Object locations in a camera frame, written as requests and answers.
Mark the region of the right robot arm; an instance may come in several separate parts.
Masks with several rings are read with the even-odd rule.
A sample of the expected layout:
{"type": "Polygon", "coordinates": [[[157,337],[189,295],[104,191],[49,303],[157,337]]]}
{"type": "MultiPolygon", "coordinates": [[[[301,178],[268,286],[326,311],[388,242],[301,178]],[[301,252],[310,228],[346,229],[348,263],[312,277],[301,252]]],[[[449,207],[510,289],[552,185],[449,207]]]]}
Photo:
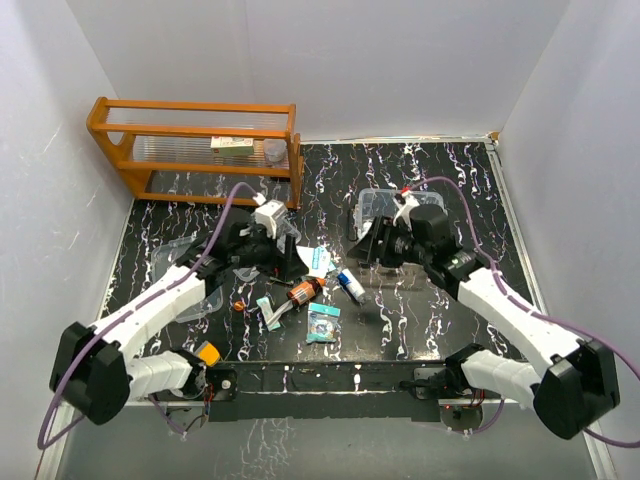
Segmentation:
{"type": "Polygon", "coordinates": [[[533,410],[543,425],[571,439],[620,403],[612,350],[540,319],[539,311],[499,284],[487,260],[453,236],[444,210],[412,208],[402,220],[378,216],[348,257],[365,264],[421,266],[432,284],[496,327],[524,358],[504,358],[479,344],[450,355],[443,369],[407,388],[466,397],[489,390],[533,410]]]}

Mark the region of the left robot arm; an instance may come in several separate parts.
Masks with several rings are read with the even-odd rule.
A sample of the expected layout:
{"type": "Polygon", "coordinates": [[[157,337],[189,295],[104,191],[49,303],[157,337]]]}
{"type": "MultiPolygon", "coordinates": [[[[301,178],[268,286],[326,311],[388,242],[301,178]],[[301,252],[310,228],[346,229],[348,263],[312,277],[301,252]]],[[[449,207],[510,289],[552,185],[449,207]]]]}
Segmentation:
{"type": "Polygon", "coordinates": [[[128,401],[151,394],[171,391],[197,398],[206,387],[207,367],[216,362],[212,347],[142,357],[144,345],[238,269],[254,268],[282,282],[308,272],[291,233],[270,237],[262,225],[236,222],[223,229],[213,247],[207,240],[193,241],[157,282],[119,311],[63,331],[49,381],[56,399],[102,425],[128,401]]]}

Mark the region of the teal bandage packet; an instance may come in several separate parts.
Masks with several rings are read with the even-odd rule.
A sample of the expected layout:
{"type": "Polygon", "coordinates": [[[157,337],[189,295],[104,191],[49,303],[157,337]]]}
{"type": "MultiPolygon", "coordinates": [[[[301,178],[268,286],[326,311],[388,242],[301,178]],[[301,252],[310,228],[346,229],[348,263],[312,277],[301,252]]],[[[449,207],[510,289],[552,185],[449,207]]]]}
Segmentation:
{"type": "Polygon", "coordinates": [[[310,303],[307,311],[306,343],[334,343],[339,331],[338,307],[310,303]]]}

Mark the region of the clear divider tray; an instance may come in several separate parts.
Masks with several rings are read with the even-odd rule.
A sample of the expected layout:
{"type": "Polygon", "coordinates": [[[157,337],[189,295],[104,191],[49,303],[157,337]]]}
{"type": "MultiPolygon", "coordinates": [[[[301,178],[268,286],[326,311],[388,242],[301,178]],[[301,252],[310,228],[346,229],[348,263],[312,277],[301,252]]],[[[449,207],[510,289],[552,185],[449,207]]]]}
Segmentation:
{"type": "MultiPolygon", "coordinates": [[[[292,236],[295,237],[295,243],[297,245],[297,243],[301,239],[301,234],[293,226],[293,224],[287,219],[287,215],[286,215],[286,220],[284,222],[284,225],[282,226],[282,231],[279,233],[278,238],[274,239],[275,242],[276,242],[276,247],[282,247],[283,246],[282,237],[284,235],[287,235],[287,234],[292,235],[292,236]]],[[[238,279],[241,279],[243,281],[251,281],[254,278],[256,278],[259,274],[264,274],[264,275],[266,275],[266,276],[268,276],[270,278],[275,278],[275,273],[262,273],[258,269],[256,269],[255,267],[235,269],[234,270],[234,274],[236,275],[236,277],[238,279]]]]}

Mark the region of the white blue medicine box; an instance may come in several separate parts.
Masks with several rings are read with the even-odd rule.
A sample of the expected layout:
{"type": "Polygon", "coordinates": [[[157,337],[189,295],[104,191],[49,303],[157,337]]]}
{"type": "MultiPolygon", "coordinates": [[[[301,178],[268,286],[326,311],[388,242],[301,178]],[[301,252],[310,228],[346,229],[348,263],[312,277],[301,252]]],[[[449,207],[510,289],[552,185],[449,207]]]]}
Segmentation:
{"type": "Polygon", "coordinates": [[[311,277],[325,278],[336,269],[330,252],[323,246],[297,246],[297,252],[303,263],[308,267],[311,277]]]}

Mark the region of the brown medicine bottle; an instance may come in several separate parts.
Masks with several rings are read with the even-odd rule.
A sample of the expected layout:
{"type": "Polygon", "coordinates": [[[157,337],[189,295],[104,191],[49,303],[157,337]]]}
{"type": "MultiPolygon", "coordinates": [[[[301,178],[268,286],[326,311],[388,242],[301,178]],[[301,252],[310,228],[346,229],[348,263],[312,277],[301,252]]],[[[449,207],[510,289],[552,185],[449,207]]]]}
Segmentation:
{"type": "Polygon", "coordinates": [[[322,278],[310,278],[292,288],[287,297],[294,306],[303,305],[316,297],[324,288],[326,282],[322,278]]]}

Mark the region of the white blue tube bottle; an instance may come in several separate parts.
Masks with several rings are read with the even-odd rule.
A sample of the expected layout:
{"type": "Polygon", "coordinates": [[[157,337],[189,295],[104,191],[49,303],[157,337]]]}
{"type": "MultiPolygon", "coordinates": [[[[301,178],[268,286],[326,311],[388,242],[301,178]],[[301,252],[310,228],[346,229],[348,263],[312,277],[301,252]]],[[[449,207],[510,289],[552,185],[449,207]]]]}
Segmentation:
{"type": "Polygon", "coordinates": [[[366,291],[364,287],[349,269],[342,269],[337,275],[337,280],[341,287],[347,291],[355,301],[360,304],[366,301],[366,291]]]}

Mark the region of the clear first aid box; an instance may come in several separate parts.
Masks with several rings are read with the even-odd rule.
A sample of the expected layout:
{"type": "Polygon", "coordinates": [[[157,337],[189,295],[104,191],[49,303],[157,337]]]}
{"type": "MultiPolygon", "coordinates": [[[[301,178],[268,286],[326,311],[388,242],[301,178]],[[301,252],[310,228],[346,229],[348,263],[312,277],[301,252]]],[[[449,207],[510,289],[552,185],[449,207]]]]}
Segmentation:
{"type": "MultiPolygon", "coordinates": [[[[378,216],[393,218],[399,210],[395,197],[399,190],[382,188],[365,188],[358,194],[353,209],[353,229],[355,241],[359,241],[367,233],[374,219],[378,216]]],[[[435,204],[446,210],[442,196],[426,190],[414,191],[413,197],[419,204],[435,204]]]]}

